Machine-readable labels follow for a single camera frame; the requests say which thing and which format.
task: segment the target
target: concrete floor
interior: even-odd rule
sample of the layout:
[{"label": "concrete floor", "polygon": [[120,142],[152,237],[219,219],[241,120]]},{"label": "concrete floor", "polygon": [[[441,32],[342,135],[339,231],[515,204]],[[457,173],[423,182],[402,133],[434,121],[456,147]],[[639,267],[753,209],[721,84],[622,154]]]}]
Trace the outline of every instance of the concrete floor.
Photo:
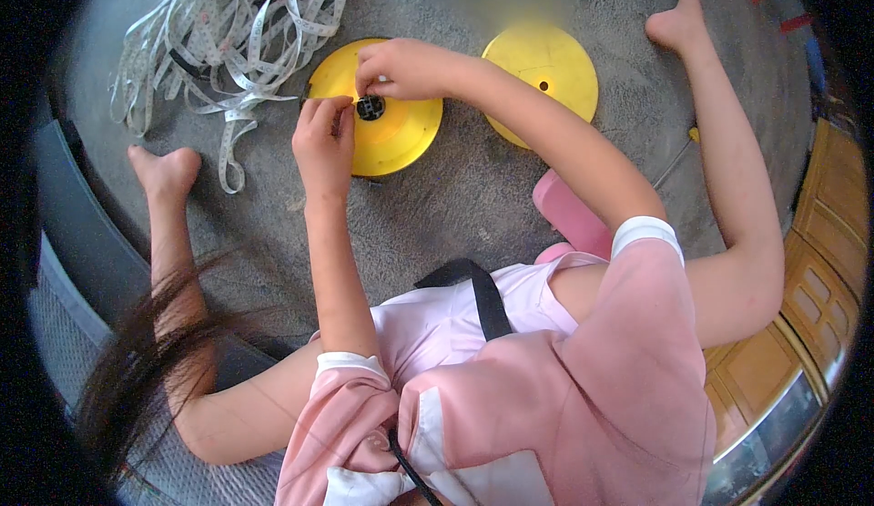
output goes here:
[{"label": "concrete floor", "polygon": [[[259,128],[238,144],[246,190],[227,195],[216,171],[220,115],[188,112],[180,101],[157,107],[144,141],[108,117],[107,82],[127,27],[158,0],[91,0],[61,50],[62,104],[84,141],[89,180],[107,210],[147,255],[147,209],[125,148],[156,153],[190,146],[203,169],[190,204],[197,254],[247,250],[204,280],[219,307],[282,305],[271,334],[299,344],[316,328],[302,216],[303,189],[290,148],[296,102],[256,108]],[[703,0],[708,28],[759,138],[781,220],[803,171],[810,97],[801,42],[779,34],[776,19],[749,0]],[[516,11],[540,11],[586,48],[598,73],[593,124],[656,182],[688,258],[723,248],[705,193],[699,152],[686,145],[694,119],[681,63],[643,33],[647,16],[676,0],[349,0],[343,27],[282,93],[300,93],[318,62],[365,36],[409,36],[478,55]],[[670,172],[670,164],[679,161]],[[418,162],[381,184],[353,182],[349,219],[356,259],[371,303],[403,293],[446,260],[469,256],[488,269],[532,262],[560,240],[530,193],[546,166],[501,139],[474,109],[447,101],[441,130]]]}]

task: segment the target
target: yellow tape measure reel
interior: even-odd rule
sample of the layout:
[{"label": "yellow tape measure reel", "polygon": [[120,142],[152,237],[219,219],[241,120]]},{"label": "yellow tape measure reel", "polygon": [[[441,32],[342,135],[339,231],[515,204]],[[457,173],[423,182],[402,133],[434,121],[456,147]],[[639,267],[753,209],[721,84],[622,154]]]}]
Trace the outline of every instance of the yellow tape measure reel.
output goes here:
[{"label": "yellow tape measure reel", "polygon": [[[354,41],[331,53],[313,72],[309,97],[351,96],[357,103],[358,51],[381,41],[386,40]],[[375,120],[363,120],[356,112],[352,174],[378,177],[409,166],[431,145],[442,118],[442,99],[386,98],[386,110]]]},{"label": "yellow tape measure reel", "polygon": [[[557,99],[587,122],[595,117],[595,66],[577,40],[564,31],[544,24],[520,24],[493,39],[483,58]],[[504,125],[486,118],[501,136],[530,149]]]}]

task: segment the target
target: pink toy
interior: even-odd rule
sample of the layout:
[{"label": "pink toy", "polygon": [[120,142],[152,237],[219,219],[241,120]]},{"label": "pink toy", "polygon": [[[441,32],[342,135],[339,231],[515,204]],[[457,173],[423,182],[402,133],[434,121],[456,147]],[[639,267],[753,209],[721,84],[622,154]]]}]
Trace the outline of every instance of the pink toy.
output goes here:
[{"label": "pink toy", "polygon": [[595,216],[555,170],[550,169],[534,186],[534,206],[567,242],[552,245],[541,253],[535,264],[549,263],[568,251],[584,251],[610,260],[613,235]]}]

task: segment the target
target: wooden panel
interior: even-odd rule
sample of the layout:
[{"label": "wooden panel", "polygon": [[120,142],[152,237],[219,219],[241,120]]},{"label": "wooden panel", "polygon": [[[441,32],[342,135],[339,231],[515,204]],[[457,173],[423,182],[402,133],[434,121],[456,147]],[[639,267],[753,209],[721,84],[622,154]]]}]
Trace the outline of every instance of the wooden panel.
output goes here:
[{"label": "wooden panel", "polygon": [[864,241],[868,238],[868,191],[862,152],[845,132],[834,127],[828,129],[825,151],[826,162],[816,186],[816,198],[844,220],[860,241]]},{"label": "wooden panel", "polygon": [[782,312],[827,373],[849,347],[858,304],[835,270],[798,233],[790,231],[786,244],[793,257],[787,258]]},{"label": "wooden panel", "polygon": [[716,373],[707,376],[705,392],[716,415],[715,456],[720,456],[747,431],[748,424]]},{"label": "wooden panel", "polygon": [[726,356],[728,356],[728,353],[732,351],[732,348],[734,348],[734,344],[735,343],[730,342],[727,345],[705,348],[705,365],[707,366],[708,374],[716,369]]},{"label": "wooden panel", "polygon": [[801,227],[804,238],[835,267],[857,299],[862,299],[867,262],[863,241],[820,201],[814,201]]},{"label": "wooden panel", "polygon": [[[821,119],[793,223],[857,300],[864,291],[868,207],[862,153],[848,134]],[[794,254],[787,249],[787,265]]]},{"label": "wooden panel", "polygon": [[780,330],[773,324],[735,344],[715,369],[748,424],[755,423],[801,369]]}]

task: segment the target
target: black cable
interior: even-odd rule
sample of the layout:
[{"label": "black cable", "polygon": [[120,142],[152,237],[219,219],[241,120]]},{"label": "black cable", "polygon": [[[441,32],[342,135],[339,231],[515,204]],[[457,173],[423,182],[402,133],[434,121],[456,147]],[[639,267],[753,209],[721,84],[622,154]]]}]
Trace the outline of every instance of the black cable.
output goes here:
[{"label": "black cable", "polygon": [[409,475],[412,482],[416,484],[416,489],[418,489],[422,496],[428,500],[428,503],[431,504],[431,506],[443,506],[443,502],[437,498],[437,495],[435,495],[431,488],[428,487],[427,483],[419,477],[419,474],[412,469],[410,463],[407,462],[407,457],[404,457],[404,453],[400,450],[400,444],[398,443],[397,428],[392,428],[388,431],[388,447],[391,448],[391,452],[394,453],[394,456],[398,459],[398,462],[400,462],[400,466],[407,471],[407,475]]}]

